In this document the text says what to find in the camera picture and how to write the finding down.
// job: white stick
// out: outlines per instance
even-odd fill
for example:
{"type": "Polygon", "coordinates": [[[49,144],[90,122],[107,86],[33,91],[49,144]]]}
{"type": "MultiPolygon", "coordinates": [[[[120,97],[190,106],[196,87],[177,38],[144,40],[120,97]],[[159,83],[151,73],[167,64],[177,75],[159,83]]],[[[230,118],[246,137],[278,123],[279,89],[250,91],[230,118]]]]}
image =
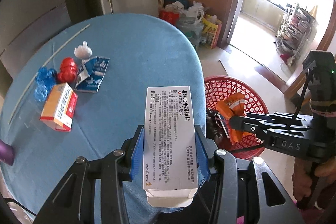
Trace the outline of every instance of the white stick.
{"type": "MultiPolygon", "coordinates": [[[[65,46],[66,44],[68,44],[72,39],[74,39],[77,35],[79,35],[82,31],[84,31],[84,30],[85,30],[87,27],[89,27],[90,25],[91,25],[91,24],[86,25],[83,29],[79,30],[79,31],[76,32],[72,37],[70,37],[70,38],[69,38],[69,39],[68,39],[62,46],[60,46],[60,47],[56,50],[56,52],[54,52],[54,53],[52,54],[52,56],[50,56],[50,57],[47,59],[47,61],[44,62],[44,64],[42,65],[42,67],[44,67],[45,65],[47,65],[47,64],[49,63],[49,61],[50,61],[52,58],[54,58],[54,56],[55,56],[56,54],[58,54],[59,51],[60,51],[61,49],[63,49],[64,46],[65,46]]],[[[29,89],[29,87],[31,86],[31,84],[34,82],[36,76],[37,76],[37,73],[35,73],[35,75],[33,76],[33,78],[30,80],[29,84],[28,84],[28,85],[26,86],[26,88],[23,90],[22,95],[20,96],[19,100],[17,101],[17,103],[16,103],[16,105],[15,105],[15,107],[14,107],[14,109],[13,109],[13,111],[12,111],[10,117],[9,117],[8,124],[11,123],[12,118],[13,118],[13,115],[14,115],[16,109],[17,109],[17,106],[18,106],[19,103],[21,102],[23,96],[26,94],[26,92],[27,92],[27,90],[29,89]]]]}

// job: table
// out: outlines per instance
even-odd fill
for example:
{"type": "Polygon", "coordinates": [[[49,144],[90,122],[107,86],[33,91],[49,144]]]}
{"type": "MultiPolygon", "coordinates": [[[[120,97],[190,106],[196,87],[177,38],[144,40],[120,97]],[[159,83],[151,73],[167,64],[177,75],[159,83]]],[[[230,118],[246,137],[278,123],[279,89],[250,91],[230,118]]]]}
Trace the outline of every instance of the table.
{"type": "MultiPolygon", "coordinates": [[[[13,166],[1,163],[8,190],[22,205],[37,213],[77,156],[102,158],[120,148],[144,123],[149,86],[189,85],[194,122],[205,132],[205,90],[201,64],[188,39],[169,23],[147,15],[115,14],[92,18],[64,30],[46,43],[26,64],[11,85],[1,113],[0,138],[16,152],[13,166]],[[71,36],[47,65],[59,69],[63,58],[86,41],[93,56],[109,57],[97,94],[78,94],[70,133],[53,131],[39,121],[43,103],[34,100],[32,84],[11,124],[10,115],[23,90],[40,66],[71,36]]],[[[133,182],[125,182],[131,223],[148,223],[160,211],[147,203],[142,189],[142,167],[133,182]]],[[[96,192],[100,193],[100,183],[96,192]]],[[[100,223],[100,196],[95,198],[95,219],[100,223]]]]}

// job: refrigerator door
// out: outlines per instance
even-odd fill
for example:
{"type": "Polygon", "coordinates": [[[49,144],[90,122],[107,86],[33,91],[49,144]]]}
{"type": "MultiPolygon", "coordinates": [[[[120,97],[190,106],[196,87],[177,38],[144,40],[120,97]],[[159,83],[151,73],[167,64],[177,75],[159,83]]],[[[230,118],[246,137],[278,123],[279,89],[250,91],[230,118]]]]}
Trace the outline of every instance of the refrigerator door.
{"type": "Polygon", "coordinates": [[[158,0],[100,0],[103,14],[136,13],[158,17],[158,0]]]}

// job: red and orange box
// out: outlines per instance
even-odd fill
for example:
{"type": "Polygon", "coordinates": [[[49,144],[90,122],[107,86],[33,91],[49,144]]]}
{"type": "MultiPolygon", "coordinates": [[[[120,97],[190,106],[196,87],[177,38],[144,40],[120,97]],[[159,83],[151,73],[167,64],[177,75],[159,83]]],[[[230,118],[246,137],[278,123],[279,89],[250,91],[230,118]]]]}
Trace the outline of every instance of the red and orange box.
{"type": "Polygon", "coordinates": [[[40,121],[53,130],[69,132],[77,98],[68,83],[55,85],[44,104],[40,121]]]}

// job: human hand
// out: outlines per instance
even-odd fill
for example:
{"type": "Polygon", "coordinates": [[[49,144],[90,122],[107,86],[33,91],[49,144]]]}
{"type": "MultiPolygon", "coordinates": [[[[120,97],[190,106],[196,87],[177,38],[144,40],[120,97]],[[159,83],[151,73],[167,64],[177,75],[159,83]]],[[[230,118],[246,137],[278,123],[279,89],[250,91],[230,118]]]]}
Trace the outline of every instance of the human hand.
{"type": "MultiPolygon", "coordinates": [[[[308,161],[295,158],[294,173],[292,175],[293,181],[293,195],[297,201],[302,200],[303,197],[311,195],[312,180],[305,171],[305,165],[308,161]]],[[[336,159],[330,158],[327,162],[320,164],[316,170],[317,177],[327,177],[326,187],[336,181],[336,159]]]]}

